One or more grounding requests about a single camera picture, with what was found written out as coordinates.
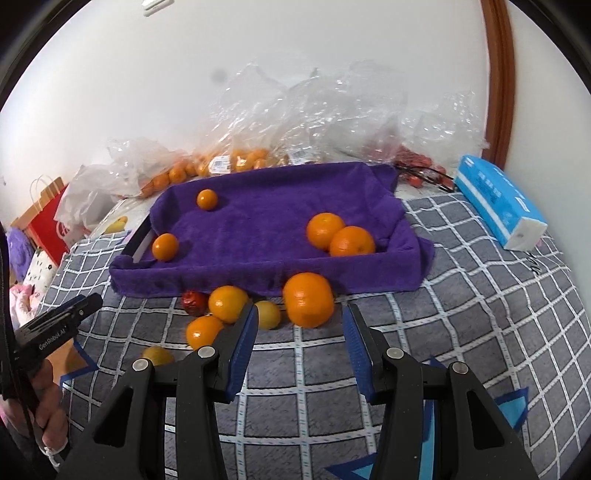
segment orange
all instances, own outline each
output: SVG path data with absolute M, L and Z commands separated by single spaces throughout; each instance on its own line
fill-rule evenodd
M 339 230 L 330 242 L 331 257 L 374 253 L 374 239 L 365 228 L 361 228 L 360 226 L 347 226 Z
M 192 161 L 188 161 L 185 163 L 185 173 L 187 177 L 195 177 L 197 176 L 197 169 L 195 168 L 195 163 Z
M 217 193 L 213 190 L 202 190 L 197 195 L 197 205 L 201 210 L 213 210 L 217 205 Z
M 252 166 L 252 168 L 254 170 L 259 170 L 260 168 L 266 168 L 267 167 L 267 160 L 264 158 L 259 158 L 255 164 Z
M 170 185 L 170 179 L 168 178 L 168 172 L 161 173 L 160 175 L 156 175 L 152 179 L 152 185 L 154 185 L 154 191 L 160 192 L 164 190 L 168 185 Z
M 315 328 L 335 311 L 335 300 L 328 281 L 316 273 L 298 273 L 283 287 L 287 316 L 297 326 Z
M 248 295 L 238 287 L 226 285 L 216 288 L 209 296 L 209 310 L 225 323 L 235 323 L 242 308 L 248 301 Z
M 156 260 L 168 262 L 178 253 L 178 240 L 171 233 L 163 233 L 152 244 L 152 255 Z
M 193 350 L 199 350 L 202 346 L 211 346 L 217 334 L 222 330 L 222 321 L 213 315 L 208 315 L 194 319 L 189 323 L 185 330 L 185 337 Z
M 334 213 L 319 213 L 308 222 L 306 237 L 316 248 L 328 251 L 336 232 L 343 228 L 345 228 L 345 222 L 340 216 Z
M 142 198 L 151 197 L 154 194 L 154 183 L 150 180 L 146 185 L 142 187 Z
M 253 156 L 254 160 L 259 158 L 266 158 L 269 154 L 269 151 L 266 148 L 255 148 L 250 155 Z
M 238 162 L 240 162 L 241 160 L 244 162 L 246 160 L 247 155 L 248 150 L 245 150 L 244 148 L 235 148 L 234 150 L 232 150 L 232 153 L 230 153 L 230 165 L 232 167 L 232 171 L 236 171 L 236 166 L 238 165 Z
M 197 175 L 200 177 L 209 177 L 209 161 L 201 160 L 197 165 Z
M 234 170 L 236 171 L 248 171 L 252 170 L 255 166 L 256 159 L 251 157 L 252 154 L 248 154 L 245 157 L 238 157 L 236 165 L 234 166 Z
M 182 183 L 187 180 L 187 173 L 184 171 L 184 165 L 178 165 L 168 172 L 170 183 Z

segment bed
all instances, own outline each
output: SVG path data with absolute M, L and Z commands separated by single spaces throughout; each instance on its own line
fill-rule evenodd
M 331 479 L 326 468 L 375 452 L 383 410 L 369 406 L 355 386 L 339 308 L 348 300 L 391 346 L 419 361 L 463 360 L 495 398 L 526 388 L 527 420 L 519 435 L 541 478 L 564 473 L 591 435 L 591 327 L 552 237 L 531 253 L 508 252 L 461 193 L 404 205 L 417 234 L 436 245 L 431 273 L 414 292 L 340 296 L 336 314 L 318 329 L 284 319 L 278 329 L 259 332 L 242 393 L 233 404 L 217 406 L 230 478 Z M 179 299 L 127 298 L 112 290 L 108 265 L 127 237 L 123 232 L 76 245 L 41 307 L 94 291 L 105 301 L 79 335 L 98 369 L 64 386 L 74 446 L 146 346 L 162 345 L 178 358 L 189 352 L 184 328 L 191 318 Z M 297 414 L 303 398 L 304 417 Z M 166 465 L 173 478 L 169 406 Z

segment hand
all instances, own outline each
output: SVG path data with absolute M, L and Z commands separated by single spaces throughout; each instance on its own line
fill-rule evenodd
M 39 406 L 34 421 L 45 429 L 43 443 L 53 450 L 62 448 L 68 433 L 66 412 L 60 407 L 61 389 L 53 382 L 53 367 L 47 359 L 35 378 L 31 380 L 33 388 L 39 395 Z M 20 403 L 15 399 L 4 400 L 0 397 L 0 407 L 12 426 L 23 436 L 28 436 L 27 422 Z

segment barcode label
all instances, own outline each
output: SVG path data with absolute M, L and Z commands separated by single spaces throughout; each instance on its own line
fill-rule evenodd
M 230 156 L 222 155 L 221 157 L 215 157 L 209 164 L 209 173 L 212 175 L 224 175 L 230 173 L 232 167 L 230 166 Z
M 290 163 L 292 165 L 302 165 L 304 163 L 308 163 L 309 161 L 313 161 L 312 152 L 308 150 L 298 150 L 293 153 L 290 153 Z

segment tissue box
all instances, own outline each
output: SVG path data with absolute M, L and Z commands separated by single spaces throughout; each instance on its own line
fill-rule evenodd
M 519 188 L 486 160 L 464 156 L 456 185 L 507 250 L 532 250 L 548 228 L 542 214 Z

